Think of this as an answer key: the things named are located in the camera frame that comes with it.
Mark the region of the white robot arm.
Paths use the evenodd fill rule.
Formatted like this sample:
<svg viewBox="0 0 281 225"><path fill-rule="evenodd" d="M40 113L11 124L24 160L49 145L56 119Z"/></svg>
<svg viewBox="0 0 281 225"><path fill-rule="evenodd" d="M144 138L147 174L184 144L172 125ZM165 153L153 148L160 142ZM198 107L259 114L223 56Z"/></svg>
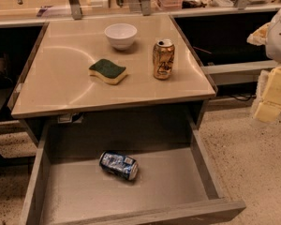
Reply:
<svg viewBox="0 0 281 225"><path fill-rule="evenodd" d="M270 22L250 34L247 42L256 46L264 45L266 55L278 65L271 71L261 71L251 109L254 119L270 123L281 113L281 9Z"/></svg>

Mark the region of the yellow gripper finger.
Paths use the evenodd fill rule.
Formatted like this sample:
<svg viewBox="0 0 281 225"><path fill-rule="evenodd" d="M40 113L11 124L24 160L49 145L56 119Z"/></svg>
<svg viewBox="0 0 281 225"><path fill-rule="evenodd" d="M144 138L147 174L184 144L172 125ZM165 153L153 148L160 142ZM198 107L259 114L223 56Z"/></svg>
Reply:
<svg viewBox="0 0 281 225"><path fill-rule="evenodd" d="M255 32L249 35L247 42L252 45L261 46L266 44L267 32L268 32L269 23L265 23Z"/></svg>
<svg viewBox="0 0 281 225"><path fill-rule="evenodd" d="M281 65L262 70L253 102L253 118L263 123L274 121L281 113Z"/></svg>

